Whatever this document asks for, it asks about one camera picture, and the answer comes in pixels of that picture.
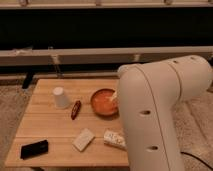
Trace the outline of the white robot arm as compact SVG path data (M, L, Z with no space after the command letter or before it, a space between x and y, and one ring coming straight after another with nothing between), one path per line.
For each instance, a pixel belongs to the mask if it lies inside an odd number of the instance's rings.
M190 55L118 69L117 98L130 171L185 171L172 107L213 81L206 59Z

